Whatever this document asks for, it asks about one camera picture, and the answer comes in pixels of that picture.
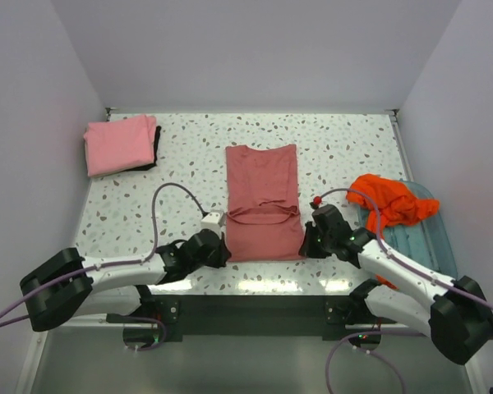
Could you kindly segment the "dusty red t shirt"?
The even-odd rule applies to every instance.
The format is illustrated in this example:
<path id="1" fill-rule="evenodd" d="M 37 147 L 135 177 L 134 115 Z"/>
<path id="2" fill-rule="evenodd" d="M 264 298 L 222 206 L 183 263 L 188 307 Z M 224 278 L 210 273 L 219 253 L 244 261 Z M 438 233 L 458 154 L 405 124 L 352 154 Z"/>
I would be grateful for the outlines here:
<path id="1" fill-rule="evenodd" d="M 225 149 L 226 245 L 232 262 L 300 259 L 304 231 L 298 197 L 297 146 Z"/>

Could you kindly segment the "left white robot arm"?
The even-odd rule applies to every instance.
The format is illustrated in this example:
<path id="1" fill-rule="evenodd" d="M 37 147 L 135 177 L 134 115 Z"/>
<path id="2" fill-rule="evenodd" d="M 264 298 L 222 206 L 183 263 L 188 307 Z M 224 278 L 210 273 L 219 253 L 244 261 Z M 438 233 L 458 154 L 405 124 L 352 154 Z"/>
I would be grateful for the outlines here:
<path id="1" fill-rule="evenodd" d="M 201 267 L 224 268 L 230 258 L 224 234 L 209 229 L 161 245 L 149 259 L 83 257 L 76 248 L 66 248 L 22 278 L 20 288 L 35 332 L 89 314 L 128 315 L 144 322 L 154 312 L 147 286 L 179 282 Z"/>

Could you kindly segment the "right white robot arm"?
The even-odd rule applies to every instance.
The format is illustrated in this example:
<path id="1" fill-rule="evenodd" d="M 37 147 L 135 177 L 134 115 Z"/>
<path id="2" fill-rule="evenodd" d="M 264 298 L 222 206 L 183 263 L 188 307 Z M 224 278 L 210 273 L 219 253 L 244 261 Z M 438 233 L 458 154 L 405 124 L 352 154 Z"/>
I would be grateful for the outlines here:
<path id="1" fill-rule="evenodd" d="M 372 231 L 352 229 L 332 204 L 312 208 L 300 255 L 334 256 L 370 275 L 350 294 L 355 320 L 366 323 L 376 316 L 403 324 L 460 365 L 493 339 L 493 311 L 475 280 L 438 273 L 393 250 Z"/>

